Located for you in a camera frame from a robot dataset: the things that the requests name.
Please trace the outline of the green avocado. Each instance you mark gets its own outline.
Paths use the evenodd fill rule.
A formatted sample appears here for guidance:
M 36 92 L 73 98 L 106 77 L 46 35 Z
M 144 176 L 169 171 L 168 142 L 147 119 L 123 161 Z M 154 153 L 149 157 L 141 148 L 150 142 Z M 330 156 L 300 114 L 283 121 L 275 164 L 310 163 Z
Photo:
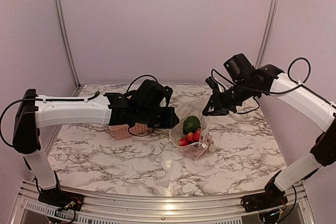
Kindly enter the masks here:
M 195 132 L 201 128 L 201 122 L 198 117 L 191 115 L 188 116 L 183 122 L 183 133 L 188 134 L 190 132 Z

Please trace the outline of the clear dotted zip top bag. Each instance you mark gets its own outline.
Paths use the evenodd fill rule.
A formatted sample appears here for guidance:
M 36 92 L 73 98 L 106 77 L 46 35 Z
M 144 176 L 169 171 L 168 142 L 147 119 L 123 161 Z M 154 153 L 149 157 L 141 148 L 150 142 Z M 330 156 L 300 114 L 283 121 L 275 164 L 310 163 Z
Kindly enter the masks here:
M 210 117 L 202 114 L 206 104 L 205 99 L 181 103 L 176 110 L 180 122 L 169 132 L 170 141 L 192 159 L 215 152 L 210 135 Z

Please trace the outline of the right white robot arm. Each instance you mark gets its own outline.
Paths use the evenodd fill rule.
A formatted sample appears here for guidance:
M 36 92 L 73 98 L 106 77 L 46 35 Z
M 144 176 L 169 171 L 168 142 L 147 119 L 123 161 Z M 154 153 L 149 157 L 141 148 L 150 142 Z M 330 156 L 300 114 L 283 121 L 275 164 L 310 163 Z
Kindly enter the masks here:
M 252 211 L 271 207 L 281 201 L 287 202 L 287 189 L 311 177 L 322 166 L 335 162 L 335 105 L 274 65 L 256 69 L 245 63 L 226 62 L 225 67 L 232 78 L 231 87 L 221 92 L 213 77 L 205 80 L 212 95 L 202 112 L 204 116 L 235 113 L 237 106 L 241 106 L 245 100 L 260 98 L 265 94 L 291 106 L 322 132 L 309 153 L 276 173 L 265 185 L 264 192 L 244 196 L 241 205 L 246 211 Z

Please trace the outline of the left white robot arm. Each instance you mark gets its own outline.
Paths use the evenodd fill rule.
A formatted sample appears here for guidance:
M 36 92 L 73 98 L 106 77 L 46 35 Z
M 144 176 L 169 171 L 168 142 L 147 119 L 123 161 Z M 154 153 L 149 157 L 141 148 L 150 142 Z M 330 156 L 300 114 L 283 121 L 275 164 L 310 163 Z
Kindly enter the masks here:
M 39 141 L 39 129 L 65 124 L 104 124 L 108 126 L 145 124 L 150 129 L 172 129 L 179 123 L 175 109 L 162 100 L 170 101 L 171 92 L 127 98 L 125 94 L 96 93 L 92 97 L 48 97 L 37 95 L 34 89 L 27 90 L 19 100 L 13 148 L 26 160 L 38 180 L 45 196 L 54 205 L 66 202 L 66 193 L 58 188 L 57 176 Z

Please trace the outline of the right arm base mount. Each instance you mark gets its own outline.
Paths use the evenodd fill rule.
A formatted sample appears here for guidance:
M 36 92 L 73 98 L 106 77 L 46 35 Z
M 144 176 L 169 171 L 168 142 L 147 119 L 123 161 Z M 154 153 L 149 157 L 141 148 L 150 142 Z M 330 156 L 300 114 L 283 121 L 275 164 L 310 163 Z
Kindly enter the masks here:
M 284 192 L 269 189 L 263 193 L 243 196 L 240 204 L 246 212 L 253 212 L 286 205 L 287 202 L 288 199 Z

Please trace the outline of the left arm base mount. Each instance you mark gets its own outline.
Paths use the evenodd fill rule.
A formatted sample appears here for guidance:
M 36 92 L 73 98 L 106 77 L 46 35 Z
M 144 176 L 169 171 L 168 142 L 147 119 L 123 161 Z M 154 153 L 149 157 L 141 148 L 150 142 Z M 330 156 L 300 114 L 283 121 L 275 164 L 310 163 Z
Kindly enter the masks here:
M 52 205 L 58 208 L 58 211 L 74 210 L 80 211 L 84 195 L 61 189 L 60 183 L 56 182 L 56 186 L 52 189 L 42 189 L 37 187 L 39 192 L 38 200 L 40 202 Z

